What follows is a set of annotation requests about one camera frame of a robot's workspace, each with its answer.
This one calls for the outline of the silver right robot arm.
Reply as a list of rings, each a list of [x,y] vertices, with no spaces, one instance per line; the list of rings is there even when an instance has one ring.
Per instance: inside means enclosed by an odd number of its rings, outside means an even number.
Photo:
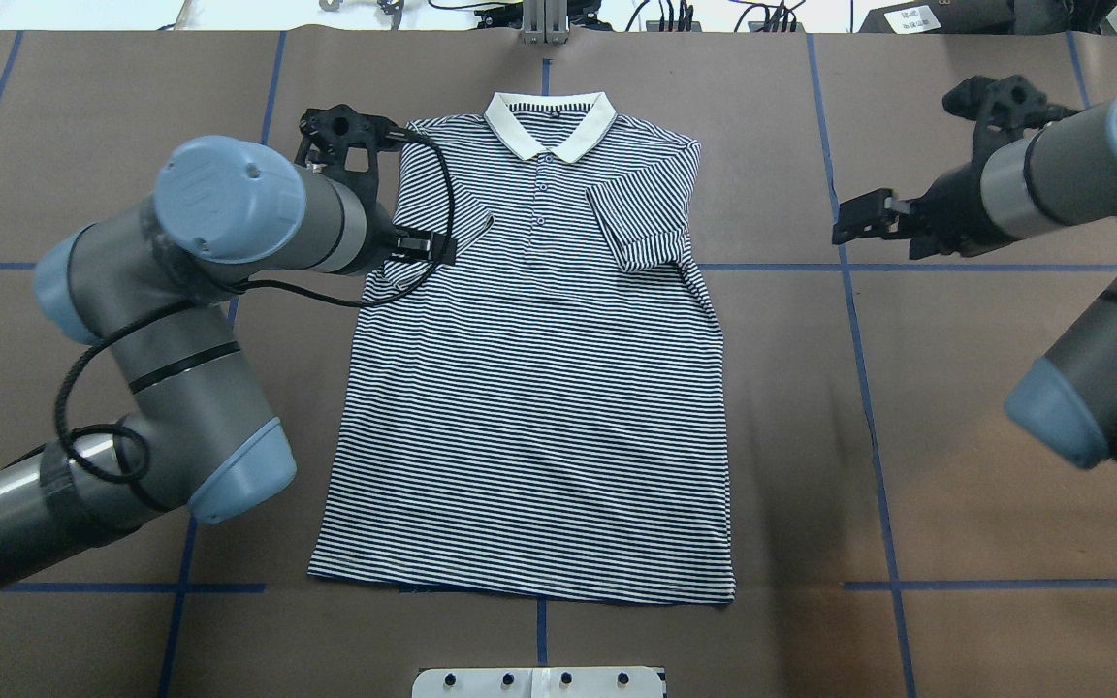
[[[1023,76],[975,75],[942,106],[972,124],[967,162],[917,198],[878,187],[839,203],[833,243],[904,241],[922,261],[975,258],[1091,224],[1117,229],[1117,96],[1072,108]],[[1117,463],[1117,264],[1100,271],[1111,281],[1005,399],[1014,424],[1081,471]]]

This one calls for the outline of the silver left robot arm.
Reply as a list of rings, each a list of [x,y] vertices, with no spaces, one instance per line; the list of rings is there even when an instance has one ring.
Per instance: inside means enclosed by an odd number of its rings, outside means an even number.
[[[456,195],[426,134],[346,105],[309,108],[288,157],[208,134],[151,193],[37,262],[34,295],[84,346],[52,440],[0,469],[0,590],[185,508],[217,524],[292,486],[296,457],[220,304],[293,291],[265,270],[365,275],[456,260]]]

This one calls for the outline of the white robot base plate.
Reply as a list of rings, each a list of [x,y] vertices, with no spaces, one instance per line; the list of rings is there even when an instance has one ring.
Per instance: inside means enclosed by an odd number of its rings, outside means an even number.
[[[666,697],[661,668],[648,666],[431,668],[412,697]]]

